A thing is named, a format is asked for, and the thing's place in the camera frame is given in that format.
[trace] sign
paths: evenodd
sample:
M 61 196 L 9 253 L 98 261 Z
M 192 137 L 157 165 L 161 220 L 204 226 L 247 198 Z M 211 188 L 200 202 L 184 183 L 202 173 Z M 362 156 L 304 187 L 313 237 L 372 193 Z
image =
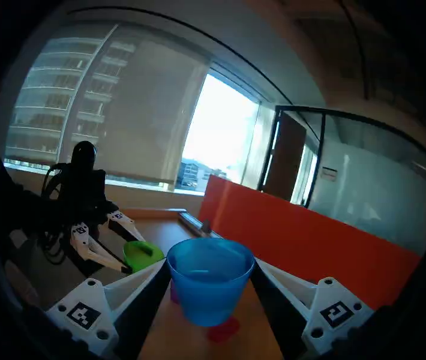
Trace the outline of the sign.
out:
M 335 169 L 332 169 L 330 167 L 322 166 L 322 172 L 320 174 L 320 177 L 322 179 L 328 180 L 328 181 L 336 181 L 337 180 L 337 173 L 338 171 Z

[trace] wooden table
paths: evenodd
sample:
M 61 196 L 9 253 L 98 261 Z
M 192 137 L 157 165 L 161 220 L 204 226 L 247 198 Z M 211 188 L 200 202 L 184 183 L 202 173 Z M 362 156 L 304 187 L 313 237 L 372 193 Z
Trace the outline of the wooden table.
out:
M 137 229 L 166 255 L 175 244 L 205 236 L 200 224 L 179 210 L 126 209 Z M 209 328 L 189 322 L 181 307 L 170 300 L 170 287 L 151 325 L 139 359 L 282 359 L 263 307 L 249 281 L 233 312 L 239 330 L 228 340 L 214 343 L 207 338 Z
M 183 240 L 205 236 L 198 230 L 197 220 L 183 210 L 122 209 L 122 212 L 133 219 L 142 236 L 157 245 L 165 255 L 172 246 Z M 100 226 L 100 239 L 115 255 L 123 257 L 125 240 L 106 225 Z M 30 257 L 29 267 L 29 275 L 40 293 L 45 310 L 85 279 L 68 259 L 60 266 L 53 266 L 45 261 L 38 250 Z M 102 268 L 91 277 L 106 285 L 125 276 L 118 271 Z M 170 300 L 168 287 L 139 359 L 282 359 L 250 281 L 233 316 L 239 322 L 239 330 L 224 342 L 211 342 L 207 338 L 208 328 L 190 323 L 183 316 L 180 305 Z
M 170 300 L 170 287 L 158 308 L 138 359 L 269 359 L 282 355 L 251 282 L 233 312 L 239 330 L 228 340 L 215 343 L 208 328 L 189 322 L 181 307 Z

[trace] window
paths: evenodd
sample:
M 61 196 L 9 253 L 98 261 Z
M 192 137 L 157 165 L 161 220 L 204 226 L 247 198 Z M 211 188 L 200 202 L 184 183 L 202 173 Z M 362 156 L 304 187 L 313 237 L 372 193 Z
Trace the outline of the window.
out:
M 240 183 L 260 104 L 210 66 L 143 28 L 62 28 L 23 83 L 5 162 L 43 169 L 88 140 L 110 182 L 199 192 L 211 175 Z
M 311 182 L 313 181 L 316 160 L 317 155 L 309 147 L 304 146 L 291 203 L 297 205 L 306 204 L 311 189 Z
M 176 188 L 203 192 L 211 174 L 240 183 L 258 109 L 257 102 L 208 74 L 188 131 L 181 160 L 185 170 L 180 171 Z M 185 183 L 190 174 L 195 181 Z

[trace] orange panel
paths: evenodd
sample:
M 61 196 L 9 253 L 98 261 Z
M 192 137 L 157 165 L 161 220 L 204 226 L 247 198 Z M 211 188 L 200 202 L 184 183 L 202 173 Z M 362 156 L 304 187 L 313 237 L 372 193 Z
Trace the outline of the orange panel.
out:
M 420 259 L 352 226 L 215 176 L 199 218 L 295 276 L 314 283 L 336 278 L 373 309 L 393 303 Z

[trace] roller shade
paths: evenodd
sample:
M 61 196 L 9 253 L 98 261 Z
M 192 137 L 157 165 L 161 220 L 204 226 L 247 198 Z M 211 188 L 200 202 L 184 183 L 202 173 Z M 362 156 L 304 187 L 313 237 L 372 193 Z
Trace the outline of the roller shade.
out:
M 98 149 L 96 168 L 173 184 L 208 70 L 209 59 L 188 44 L 137 26 L 63 29 L 20 93 L 17 111 L 34 112 L 36 122 L 10 127 L 7 157 L 68 162 L 75 144 L 88 140 Z
M 104 114 L 97 167 L 114 175 L 174 183 L 207 72 L 203 59 L 142 41 Z

